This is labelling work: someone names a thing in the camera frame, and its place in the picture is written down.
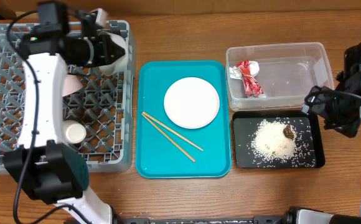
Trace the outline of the white tissue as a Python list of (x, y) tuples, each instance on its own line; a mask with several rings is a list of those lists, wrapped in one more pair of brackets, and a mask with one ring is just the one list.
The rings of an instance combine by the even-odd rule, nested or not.
[(255, 78), (260, 71), (259, 63), (251, 60), (244, 60), (229, 68), (232, 79), (242, 80), (243, 75)]

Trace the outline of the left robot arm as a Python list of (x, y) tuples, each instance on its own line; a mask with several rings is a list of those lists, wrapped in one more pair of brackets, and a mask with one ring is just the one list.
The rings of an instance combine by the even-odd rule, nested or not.
[(17, 193), (65, 210), (79, 223), (119, 223), (113, 207), (91, 189), (86, 161), (65, 138), (62, 93), (69, 65), (114, 72), (126, 65), (128, 46), (104, 31), (101, 8), (75, 10), (81, 35), (72, 37), (69, 9), (58, 1), (38, 3), (39, 23), (14, 49), (24, 69), (25, 107), (17, 147), (5, 153), (3, 164)]

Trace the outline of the grey bowl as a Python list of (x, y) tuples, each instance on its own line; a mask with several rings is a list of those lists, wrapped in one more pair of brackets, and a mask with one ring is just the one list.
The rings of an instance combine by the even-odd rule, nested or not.
[(120, 35), (112, 34), (109, 32), (103, 32), (100, 35), (103, 35), (103, 34), (108, 34), (110, 36), (111, 40), (115, 44), (122, 47), (124, 49), (124, 55), (109, 65), (100, 66), (99, 67), (100, 71), (104, 75), (114, 75), (117, 72), (126, 70), (127, 64), (128, 64), (128, 58), (129, 58), (128, 44), (126, 43), (124, 38), (122, 38), (122, 36), (120, 36)]

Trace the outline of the brown food scrap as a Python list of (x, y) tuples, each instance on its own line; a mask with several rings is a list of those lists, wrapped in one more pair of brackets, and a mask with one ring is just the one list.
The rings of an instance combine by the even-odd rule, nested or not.
[(295, 138), (295, 134), (294, 134), (293, 129), (292, 129), (292, 127), (290, 125), (285, 126), (285, 128), (283, 129), (283, 134), (288, 139), (294, 139)]

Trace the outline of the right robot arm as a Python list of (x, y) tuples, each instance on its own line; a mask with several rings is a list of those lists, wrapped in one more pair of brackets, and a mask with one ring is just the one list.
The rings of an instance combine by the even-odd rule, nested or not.
[[(335, 89), (314, 86), (301, 110), (324, 118), (324, 129), (333, 129), (353, 138), (361, 127), (361, 43), (344, 52), (344, 69), (337, 74)], [(282, 223), (361, 223), (360, 215), (334, 215), (311, 208), (290, 207)]]

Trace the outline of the pink shallow bowl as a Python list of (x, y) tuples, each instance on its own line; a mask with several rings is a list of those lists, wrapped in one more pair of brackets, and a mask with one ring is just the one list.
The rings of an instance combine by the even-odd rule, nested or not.
[(81, 81), (75, 75), (67, 75), (63, 83), (62, 96), (67, 96), (83, 88)]

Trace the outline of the red foil snack wrapper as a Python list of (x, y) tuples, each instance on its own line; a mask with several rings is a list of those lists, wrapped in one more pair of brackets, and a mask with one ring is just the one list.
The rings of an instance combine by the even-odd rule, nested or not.
[(241, 72), (245, 95), (247, 97), (256, 98), (264, 94), (261, 85), (255, 78), (260, 71), (258, 62), (244, 60), (239, 62), (236, 68)]

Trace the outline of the white paper cup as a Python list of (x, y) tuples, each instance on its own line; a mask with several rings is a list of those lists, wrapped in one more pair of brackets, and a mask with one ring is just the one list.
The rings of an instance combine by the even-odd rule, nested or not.
[(74, 120), (63, 122), (63, 133), (66, 141), (71, 144), (81, 143), (87, 135), (85, 127)]

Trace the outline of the white rice pile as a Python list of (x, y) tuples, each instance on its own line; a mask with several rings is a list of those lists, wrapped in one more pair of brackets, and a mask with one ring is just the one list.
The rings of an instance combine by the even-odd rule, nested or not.
[[(283, 134), (290, 125), (295, 134), (288, 139)], [(257, 168), (302, 168), (315, 167), (316, 156), (311, 125), (306, 118), (266, 118), (257, 124), (246, 145), (249, 162)]]

